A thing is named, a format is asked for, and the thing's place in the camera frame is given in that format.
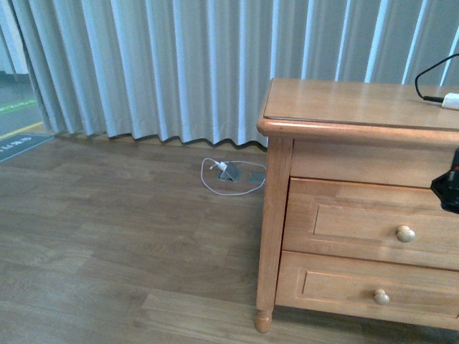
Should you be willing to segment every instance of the dresser top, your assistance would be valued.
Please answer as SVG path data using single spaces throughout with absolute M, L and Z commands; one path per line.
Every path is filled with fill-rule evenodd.
M 441 95 L 440 87 L 424 87 Z M 422 100 L 412 85 L 274 79 L 266 118 L 459 129 L 459 111 Z
M 451 90 L 421 86 L 432 96 Z M 267 136 L 459 146 L 459 111 L 422 100 L 413 85 L 274 79 L 258 129 Z

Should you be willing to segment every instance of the power cord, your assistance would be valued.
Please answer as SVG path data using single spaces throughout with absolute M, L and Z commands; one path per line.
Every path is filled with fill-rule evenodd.
M 215 161 L 214 159 L 211 159 L 211 158 L 204 158 L 204 160 L 201 163 L 201 181 L 204 184 L 204 186 L 206 186 L 206 188 L 208 188 L 214 194 L 217 194 L 217 195 L 220 195 L 220 196 L 243 196 L 243 195 L 247 195 L 247 194 L 250 194 L 253 191 L 258 190 L 259 188 L 261 188 L 265 184 L 266 178 L 263 179 L 263 181 L 261 182 L 261 184 L 259 186 L 257 186 L 256 188 L 252 188 L 252 189 L 250 189 L 249 191 L 246 191 L 246 192 L 241 192 L 241 193 L 221 193 L 221 192 L 218 192 L 218 191 L 214 190 L 213 188 L 211 188 L 209 185 L 207 185 L 207 183 L 204 181 L 204 163 L 206 161 L 212 161 L 214 163 L 214 165 L 212 165 L 209 168 L 210 170 L 212 170 L 216 166 L 222 172 L 224 172 L 224 170 L 227 168 L 227 164 L 230 163 L 230 162 L 231 163 L 246 163 L 247 165 L 263 167 L 265 169 L 265 171 L 266 171 L 266 166 L 261 165 L 259 163 L 250 163 L 250 162 L 247 162 L 247 161 L 221 161 L 221 162 L 219 162 L 219 161 Z
M 430 72 L 434 68 L 440 66 L 442 63 L 445 63 L 449 59 L 452 59 L 453 57 L 457 57 L 457 56 L 459 56 L 459 53 L 452 54 L 452 55 L 446 57 L 445 59 L 442 59 L 440 62 L 435 63 L 433 66 L 427 68 L 426 70 L 422 71 L 421 73 L 419 73 L 415 78 L 415 88 L 416 88 L 417 95 L 419 95 L 423 100 L 427 100 L 427 101 L 430 101 L 430 102 L 444 102 L 444 100 L 445 100 L 444 97 L 431 97 L 429 95 L 422 95 L 421 92 L 419 91 L 419 85 L 417 84 L 417 81 L 418 81 L 418 79 L 420 78 L 421 75 L 424 75 L 425 73 Z

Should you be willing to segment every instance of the yellow line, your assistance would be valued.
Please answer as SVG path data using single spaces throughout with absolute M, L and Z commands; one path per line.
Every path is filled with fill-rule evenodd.
M 8 138 L 9 136 L 12 136 L 14 134 L 18 134 L 18 133 L 22 133 L 23 131 L 25 130 L 28 130 L 28 129 L 32 129 L 32 128 L 35 128 L 35 127 L 38 127 L 39 125 L 43 124 L 43 122 L 38 122 L 38 123 L 35 123 L 35 124 L 32 124 L 32 125 L 29 125 L 27 127 L 23 127 L 21 129 L 18 129 L 18 130 L 15 130 L 15 131 L 11 131 L 10 133 L 7 133 L 5 135 L 2 135 L 0 136 L 0 140 L 2 138 Z

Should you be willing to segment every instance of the gray mat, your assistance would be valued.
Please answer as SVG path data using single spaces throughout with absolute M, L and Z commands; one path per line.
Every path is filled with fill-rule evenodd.
M 0 162 L 55 138 L 43 134 L 16 134 L 0 140 Z

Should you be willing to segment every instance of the charging cable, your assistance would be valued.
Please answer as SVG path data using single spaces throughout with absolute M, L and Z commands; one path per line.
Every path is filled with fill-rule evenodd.
M 419 73 L 415 78 L 415 87 L 416 87 L 417 95 L 419 95 L 423 100 L 427 100 L 429 102 L 441 102 L 442 108 L 459 110 L 459 94 L 458 93 L 448 93 L 445 97 L 431 97 L 429 95 L 422 95 L 421 92 L 419 91 L 419 85 L 417 84 L 417 81 L 421 75 L 424 75 L 425 73 L 430 72 L 434 68 L 440 66 L 442 63 L 445 63 L 449 59 L 452 59 L 453 57 L 457 57 L 457 56 L 459 56 L 459 53 L 452 54 L 446 57 L 445 59 L 442 59 L 440 62 L 435 63 L 433 66 L 427 68 L 425 71 Z
M 205 158 L 201 163 L 201 181 L 204 184 L 204 186 L 206 186 L 206 188 L 208 188 L 214 194 L 217 194 L 217 195 L 220 195 L 220 196 L 243 196 L 243 195 L 247 195 L 247 194 L 250 194 L 253 191 L 258 190 L 263 185 L 265 185 L 266 178 L 263 179 L 263 181 L 261 182 L 261 184 L 259 186 L 257 186 L 256 188 L 251 188 L 249 191 L 246 191 L 246 192 L 240 192 L 240 193 L 221 193 L 221 192 L 218 192 L 218 191 L 214 190 L 213 188 L 211 188 L 209 185 L 207 185 L 207 183 L 204 181 L 204 163 L 206 161 L 212 161 L 214 163 L 214 165 L 212 165 L 209 168 L 209 170 L 212 170 L 216 166 L 216 167 L 218 167 L 218 169 L 221 172 L 224 172 L 227 169 L 227 166 L 228 166 L 229 163 L 246 163 L 247 165 L 263 167 L 265 169 L 265 171 L 266 171 L 266 166 L 261 165 L 259 163 L 249 163 L 247 161 L 221 161 L 221 162 L 219 162 L 219 161 L 215 161 L 214 159 L 211 159 L 211 158 Z

